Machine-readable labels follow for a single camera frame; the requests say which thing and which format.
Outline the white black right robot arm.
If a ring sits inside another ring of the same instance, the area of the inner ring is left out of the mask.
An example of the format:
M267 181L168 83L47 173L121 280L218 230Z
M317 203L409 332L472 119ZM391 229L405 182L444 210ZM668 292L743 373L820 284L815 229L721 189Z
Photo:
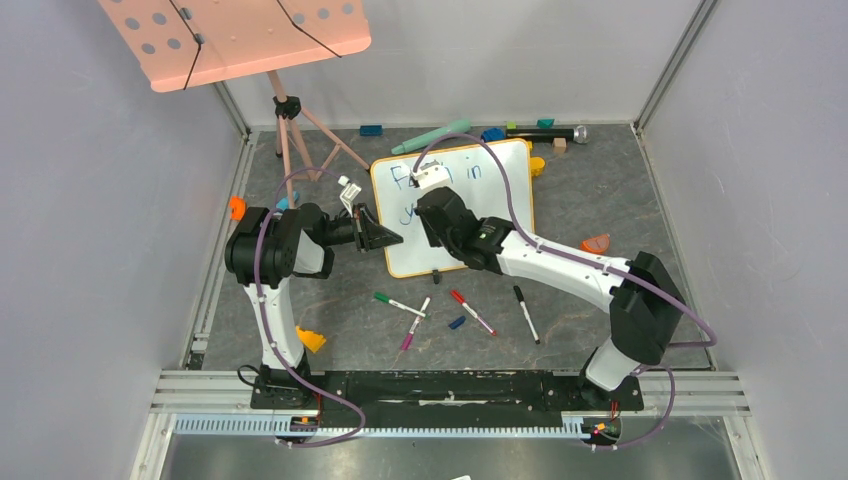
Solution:
M624 378L661 363L682 316L683 297L656 256L593 256L521 231L498 217L478 218L460 196L439 187L415 208L428 242L465 266L533 280L575 295L610 316L610 336L592 354L577 382L591 408L612 401Z

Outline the blue marker cap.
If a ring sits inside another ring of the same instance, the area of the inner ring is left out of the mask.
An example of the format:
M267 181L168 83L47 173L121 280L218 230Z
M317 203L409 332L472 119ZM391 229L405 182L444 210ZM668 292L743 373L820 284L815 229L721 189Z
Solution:
M465 321L466 321L466 317L465 317L465 316L460 316L460 317L458 317L457 319L455 319L454 321L450 322L450 323L448 324L448 327L449 327L451 330L456 330L456 329L457 329L457 328L459 328L461 325L463 325L463 324L465 323Z

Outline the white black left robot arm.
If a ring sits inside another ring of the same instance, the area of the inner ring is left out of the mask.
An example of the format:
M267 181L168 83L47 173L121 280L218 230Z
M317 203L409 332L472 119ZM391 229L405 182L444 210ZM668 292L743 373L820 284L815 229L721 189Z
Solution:
M334 246L351 244L368 252L402 242L364 203L334 217L314 203L281 212L247 207L227 241L224 260L248 294L260 330L262 363L254 387L295 408L313 397L314 381L293 315L293 277L328 278Z

